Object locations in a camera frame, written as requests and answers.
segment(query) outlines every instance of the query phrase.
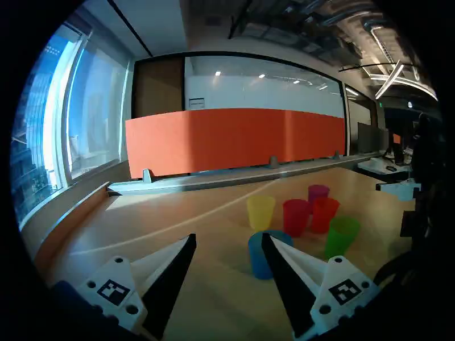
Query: pink cup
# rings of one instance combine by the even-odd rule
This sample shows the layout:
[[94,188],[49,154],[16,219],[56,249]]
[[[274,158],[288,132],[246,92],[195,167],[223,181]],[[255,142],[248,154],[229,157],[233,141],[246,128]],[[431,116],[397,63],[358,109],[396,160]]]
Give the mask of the pink cup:
[[316,198],[327,198],[329,196],[330,188],[324,185],[311,185],[308,187],[308,202],[313,213],[313,206]]

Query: green cup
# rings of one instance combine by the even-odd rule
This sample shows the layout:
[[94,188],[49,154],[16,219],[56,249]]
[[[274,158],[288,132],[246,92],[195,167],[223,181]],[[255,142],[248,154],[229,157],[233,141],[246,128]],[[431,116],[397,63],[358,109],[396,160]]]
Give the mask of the green cup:
[[359,233],[360,223],[350,217],[335,217],[330,221],[329,235],[325,244],[325,256],[342,256]]

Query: orange panel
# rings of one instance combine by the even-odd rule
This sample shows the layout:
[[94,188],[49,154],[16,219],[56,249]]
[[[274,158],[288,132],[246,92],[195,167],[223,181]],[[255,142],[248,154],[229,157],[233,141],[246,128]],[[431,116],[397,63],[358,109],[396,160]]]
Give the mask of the orange panel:
[[394,134],[394,143],[400,144],[402,142],[402,138],[400,135]]
[[177,111],[128,120],[132,178],[315,159],[345,153],[343,118],[275,109]]

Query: window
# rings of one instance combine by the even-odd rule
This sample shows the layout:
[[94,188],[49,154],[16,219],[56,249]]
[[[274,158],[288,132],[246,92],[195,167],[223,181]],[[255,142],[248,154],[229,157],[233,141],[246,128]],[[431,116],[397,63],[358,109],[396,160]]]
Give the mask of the window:
[[345,114],[338,81],[310,70],[248,57],[187,57],[185,99],[186,110],[281,109],[340,118]]
[[18,221],[61,188],[52,159],[53,102],[80,35],[62,26],[36,61],[16,111],[11,134],[10,182]]
[[119,159],[130,54],[105,28],[77,19],[86,33],[70,24],[55,32],[16,111],[10,183],[19,223],[82,174]]
[[77,64],[67,117],[71,179],[119,158],[126,67],[91,41]]
[[349,108],[349,150],[351,155],[355,155],[359,153],[358,124],[363,123],[369,126],[378,127],[376,103],[348,86],[346,86],[346,97],[348,98]]

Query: desk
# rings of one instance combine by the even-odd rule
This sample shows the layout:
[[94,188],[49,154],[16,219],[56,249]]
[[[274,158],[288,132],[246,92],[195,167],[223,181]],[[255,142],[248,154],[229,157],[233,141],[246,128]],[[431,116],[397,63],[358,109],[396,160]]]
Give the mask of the desk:
[[[292,340],[291,325],[273,280],[251,275],[247,250],[246,200],[255,194],[276,198],[271,228],[282,228],[282,203],[307,198],[312,184],[331,188],[341,203],[338,215],[357,218],[362,229],[346,257],[373,277],[407,251],[400,238],[400,202],[375,190],[378,180],[342,168],[283,179],[181,193],[105,199],[68,238],[48,274],[50,284],[78,285],[115,255],[136,260],[196,233],[197,248],[165,331],[173,340]],[[322,257],[326,235],[306,231],[295,246]]]

